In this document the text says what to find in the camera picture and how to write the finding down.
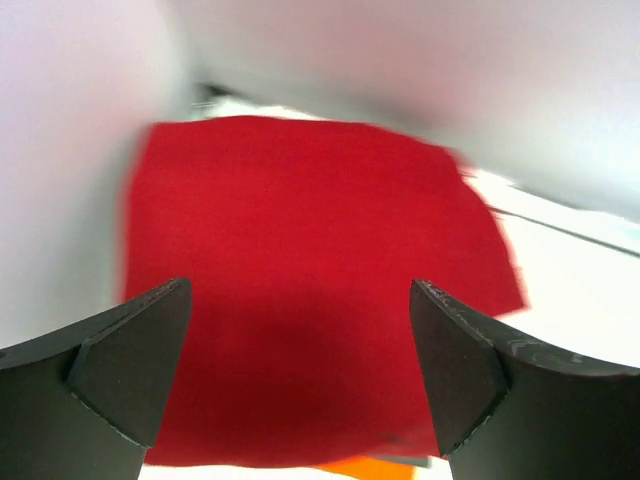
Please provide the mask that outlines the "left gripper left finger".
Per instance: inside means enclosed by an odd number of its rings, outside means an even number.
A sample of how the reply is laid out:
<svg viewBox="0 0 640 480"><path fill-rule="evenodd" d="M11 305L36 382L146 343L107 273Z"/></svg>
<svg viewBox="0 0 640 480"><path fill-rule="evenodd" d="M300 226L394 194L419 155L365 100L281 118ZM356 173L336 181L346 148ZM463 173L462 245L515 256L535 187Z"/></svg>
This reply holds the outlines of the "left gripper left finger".
<svg viewBox="0 0 640 480"><path fill-rule="evenodd" d="M156 443L191 284L170 280L1 351L3 480L126 480Z"/></svg>

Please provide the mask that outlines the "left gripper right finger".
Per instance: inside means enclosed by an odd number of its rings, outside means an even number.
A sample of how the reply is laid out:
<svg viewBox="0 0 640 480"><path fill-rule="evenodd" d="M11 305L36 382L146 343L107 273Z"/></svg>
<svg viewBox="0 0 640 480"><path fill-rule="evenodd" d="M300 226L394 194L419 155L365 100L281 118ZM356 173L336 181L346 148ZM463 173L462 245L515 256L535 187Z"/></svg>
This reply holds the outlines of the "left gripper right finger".
<svg viewBox="0 0 640 480"><path fill-rule="evenodd" d="M638 478L637 368L546 343L426 281L412 283L409 310L454 478Z"/></svg>

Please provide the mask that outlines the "red t shirt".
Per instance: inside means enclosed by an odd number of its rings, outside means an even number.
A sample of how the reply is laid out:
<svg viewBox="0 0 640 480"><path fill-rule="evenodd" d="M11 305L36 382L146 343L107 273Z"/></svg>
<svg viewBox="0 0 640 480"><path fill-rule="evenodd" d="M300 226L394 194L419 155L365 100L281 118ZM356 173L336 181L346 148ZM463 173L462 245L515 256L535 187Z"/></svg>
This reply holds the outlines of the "red t shirt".
<svg viewBox="0 0 640 480"><path fill-rule="evenodd" d="M162 466L315 466L437 451L416 279L499 316L525 300L447 150L358 123L155 125L127 201L127 297L191 281Z"/></svg>

